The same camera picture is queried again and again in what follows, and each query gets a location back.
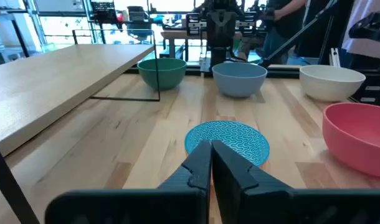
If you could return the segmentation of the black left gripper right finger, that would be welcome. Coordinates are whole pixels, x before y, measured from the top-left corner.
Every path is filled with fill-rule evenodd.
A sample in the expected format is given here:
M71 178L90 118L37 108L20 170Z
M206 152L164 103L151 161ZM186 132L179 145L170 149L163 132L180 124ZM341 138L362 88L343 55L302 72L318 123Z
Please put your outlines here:
M380 224L380 190L294 189L212 141L223 224Z

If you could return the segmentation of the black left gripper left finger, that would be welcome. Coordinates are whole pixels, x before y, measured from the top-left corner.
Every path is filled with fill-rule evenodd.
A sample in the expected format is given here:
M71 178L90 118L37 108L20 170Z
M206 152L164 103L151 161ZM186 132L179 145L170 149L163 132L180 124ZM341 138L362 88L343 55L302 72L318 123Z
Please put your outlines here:
M45 224L207 224L211 144L201 141L155 189L73 190L45 211Z

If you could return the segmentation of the wooden shelf with black legs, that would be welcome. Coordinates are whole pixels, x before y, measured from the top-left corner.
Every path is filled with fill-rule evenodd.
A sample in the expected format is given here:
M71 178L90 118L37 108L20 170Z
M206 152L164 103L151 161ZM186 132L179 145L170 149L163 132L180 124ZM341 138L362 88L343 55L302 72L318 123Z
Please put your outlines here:
M4 157L155 51L76 42L0 65L0 191L21 224L39 221Z

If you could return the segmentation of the wooden background table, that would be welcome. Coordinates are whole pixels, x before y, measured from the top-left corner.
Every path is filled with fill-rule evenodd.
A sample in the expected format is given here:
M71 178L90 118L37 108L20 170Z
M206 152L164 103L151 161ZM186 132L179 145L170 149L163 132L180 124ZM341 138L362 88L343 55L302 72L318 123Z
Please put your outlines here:
M206 32L203 32L201 35L199 36L192 36L192 35L188 35L187 32L185 30L163 30L161 31L161 36L168 40L169 41L169 57L170 58L175 58L175 40L176 39L184 39L184 40L188 40L188 39L202 39L202 40L206 40L207 39L207 33Z

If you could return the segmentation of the blue-grey bowl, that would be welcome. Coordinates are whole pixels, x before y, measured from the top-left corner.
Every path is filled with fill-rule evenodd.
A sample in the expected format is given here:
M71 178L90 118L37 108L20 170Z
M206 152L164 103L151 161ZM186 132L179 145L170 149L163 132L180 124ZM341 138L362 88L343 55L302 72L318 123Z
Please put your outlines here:
M245 62L220 63L212 67L217 89L226 96L248 98L262 87L268 71Z

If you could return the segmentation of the green bowl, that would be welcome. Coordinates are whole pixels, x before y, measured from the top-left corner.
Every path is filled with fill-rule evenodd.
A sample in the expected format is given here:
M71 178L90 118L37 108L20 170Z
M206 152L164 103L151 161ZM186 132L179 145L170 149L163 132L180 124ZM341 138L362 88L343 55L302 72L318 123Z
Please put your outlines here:
M183 80L187 63L177 58L157 58L139 62L139 74L143 81L152 89L157 90L156 72L158 72L159 89L170 90L178 86Z

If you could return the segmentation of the blue wavy-patterned small bowl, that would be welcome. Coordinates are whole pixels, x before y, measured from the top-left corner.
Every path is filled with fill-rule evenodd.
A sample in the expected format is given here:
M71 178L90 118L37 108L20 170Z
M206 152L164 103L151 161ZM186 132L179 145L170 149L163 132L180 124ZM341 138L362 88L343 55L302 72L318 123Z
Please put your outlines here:
M220 140L255 166L261 166L270 155L265 136L236 121L208 121L193 127L184 140L186 152L192 153L202 140Z

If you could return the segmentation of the black office chair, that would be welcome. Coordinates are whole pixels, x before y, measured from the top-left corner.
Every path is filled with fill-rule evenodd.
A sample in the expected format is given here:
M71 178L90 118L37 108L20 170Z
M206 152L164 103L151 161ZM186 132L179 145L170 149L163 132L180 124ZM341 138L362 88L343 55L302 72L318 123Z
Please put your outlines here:
M127 9L130 22L126 25L128 35L140 42L152 43L149 15L142 6L128 6Z

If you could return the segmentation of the white bowl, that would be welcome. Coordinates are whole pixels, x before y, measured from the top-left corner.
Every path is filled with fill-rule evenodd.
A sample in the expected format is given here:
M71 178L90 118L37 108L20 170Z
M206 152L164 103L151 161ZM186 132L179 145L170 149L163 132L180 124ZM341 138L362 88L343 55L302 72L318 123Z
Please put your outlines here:
M330 65L306 65L300 68L302 92L320 101L343 101L357 92L366 80L360 72Z

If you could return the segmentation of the coral pink bowl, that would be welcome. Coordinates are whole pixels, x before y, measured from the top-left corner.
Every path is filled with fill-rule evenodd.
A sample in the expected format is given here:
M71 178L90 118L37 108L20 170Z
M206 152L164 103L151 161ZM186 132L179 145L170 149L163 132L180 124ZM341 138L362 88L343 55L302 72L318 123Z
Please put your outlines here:
M380 106L335 103L323 111L323 138L345 165L380 177Z

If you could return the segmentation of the black stand with white labels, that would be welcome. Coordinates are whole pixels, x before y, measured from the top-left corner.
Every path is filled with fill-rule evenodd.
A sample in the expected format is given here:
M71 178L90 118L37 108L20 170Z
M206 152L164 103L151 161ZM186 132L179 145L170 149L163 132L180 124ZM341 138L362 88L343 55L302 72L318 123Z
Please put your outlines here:
M349 30L352 39L380 42L380 12L372 12ZM380 106L380 67L377 70L357 70L366 76L361 87L349 99L353 102Z

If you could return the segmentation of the black background desk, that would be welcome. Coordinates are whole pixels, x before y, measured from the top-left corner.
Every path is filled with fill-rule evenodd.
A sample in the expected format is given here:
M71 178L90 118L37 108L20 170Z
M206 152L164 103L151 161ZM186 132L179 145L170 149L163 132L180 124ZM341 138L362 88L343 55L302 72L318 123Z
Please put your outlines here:
M16 33L16 36L18 38L18 41L20 43L20 46L22 48L22 52L24 56L30 57L28 49L26 47L26 43L24 41L24 38L21 34L21 31L19 29L19 26L16 22L16 19L14 17L15 14L27 14L28 10L27 9L7 9L7 10L2 10L0 9L0 22L1 21L10 21L12 23L12 26L14 28L14 31Z

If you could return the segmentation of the black table frame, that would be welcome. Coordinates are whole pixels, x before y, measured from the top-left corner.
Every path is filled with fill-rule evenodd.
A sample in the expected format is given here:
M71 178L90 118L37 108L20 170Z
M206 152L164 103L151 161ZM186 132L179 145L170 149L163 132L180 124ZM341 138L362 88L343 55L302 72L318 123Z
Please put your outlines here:
M282 66L282 65L271 65L267 71L267 78L299 78L300 66ZM185 75L197 76L197 77L207 77L212 78L212 72L202 71L199 65L190 65L186 69Z

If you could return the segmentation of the black diagonal frame brace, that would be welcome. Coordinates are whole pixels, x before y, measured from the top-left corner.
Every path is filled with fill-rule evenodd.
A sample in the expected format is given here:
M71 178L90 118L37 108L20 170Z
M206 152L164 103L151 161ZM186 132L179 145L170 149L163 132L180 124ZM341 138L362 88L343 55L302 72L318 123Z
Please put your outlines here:
M307 25L305 25L292 38L286 41L274 53L272 53L268 57L265 57L261 62L259 62L259 65L264 68L269 67L271 64L273 64L274 60L278 59L284 53L288 52L294 45L296 45L302 38L310 34L314 29L317 29L320 21L326 18L329 18L334 14L333 11L337 8L338 1L339 0L330 0L328 4L326 5L326 7L322 9L312 21L310 21Z

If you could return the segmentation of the white metal bracket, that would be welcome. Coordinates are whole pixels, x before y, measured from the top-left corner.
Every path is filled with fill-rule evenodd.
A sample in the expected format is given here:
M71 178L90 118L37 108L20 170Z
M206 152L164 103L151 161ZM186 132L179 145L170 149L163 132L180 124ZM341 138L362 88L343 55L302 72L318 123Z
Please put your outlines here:
M340 55L337 48L330 48L329 63L333 67L340 67Z

